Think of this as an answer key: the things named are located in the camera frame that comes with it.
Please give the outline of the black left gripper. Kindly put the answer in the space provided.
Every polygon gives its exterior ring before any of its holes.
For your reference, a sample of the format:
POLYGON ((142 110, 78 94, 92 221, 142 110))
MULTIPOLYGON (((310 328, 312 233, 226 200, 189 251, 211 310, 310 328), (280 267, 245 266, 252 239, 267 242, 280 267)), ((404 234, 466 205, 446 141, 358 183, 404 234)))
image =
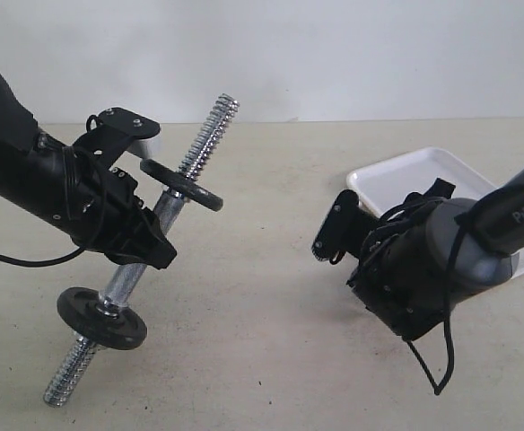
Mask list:
POLYGON ((122 170, 87 167, 71 184, 71 240, 117 265, 166 269, 177 250, 160 218, 135 194, 137 186, 122 170))

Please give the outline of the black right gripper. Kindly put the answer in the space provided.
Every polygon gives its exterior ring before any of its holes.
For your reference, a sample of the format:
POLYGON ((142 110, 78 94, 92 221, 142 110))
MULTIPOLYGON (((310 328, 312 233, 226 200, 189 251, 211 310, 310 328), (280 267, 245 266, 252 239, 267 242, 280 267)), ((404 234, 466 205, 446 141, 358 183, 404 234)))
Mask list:
POLYGON ((444 303, 448 254, 432 249, 430 216, 374 249, 347 280, 366 309, 403 340, 417 340, 449 316, 444 303))

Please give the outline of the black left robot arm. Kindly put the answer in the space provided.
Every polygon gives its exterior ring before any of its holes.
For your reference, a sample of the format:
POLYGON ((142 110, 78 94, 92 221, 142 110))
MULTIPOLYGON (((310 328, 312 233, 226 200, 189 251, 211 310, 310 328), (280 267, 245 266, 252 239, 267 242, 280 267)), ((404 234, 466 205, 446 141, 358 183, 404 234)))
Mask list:
POLYGON ((79 252, 118 265, 167 268, 177 251, 160 218, 115 161, 161 132, 158 122, 112 107, 91 115, 67 145, 45 131, 0 74, 0 197, 65 233, 79 252))

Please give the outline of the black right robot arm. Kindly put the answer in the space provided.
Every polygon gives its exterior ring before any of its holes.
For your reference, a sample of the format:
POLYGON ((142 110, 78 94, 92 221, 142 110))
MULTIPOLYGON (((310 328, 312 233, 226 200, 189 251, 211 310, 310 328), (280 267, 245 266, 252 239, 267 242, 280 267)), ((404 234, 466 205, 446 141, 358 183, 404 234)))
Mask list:
POLYGON ((376 218, 347 284, 394 334, 414 341, 469 298, 509 281, 524 249, 524 169, 480 199, 438 179, 376 218))

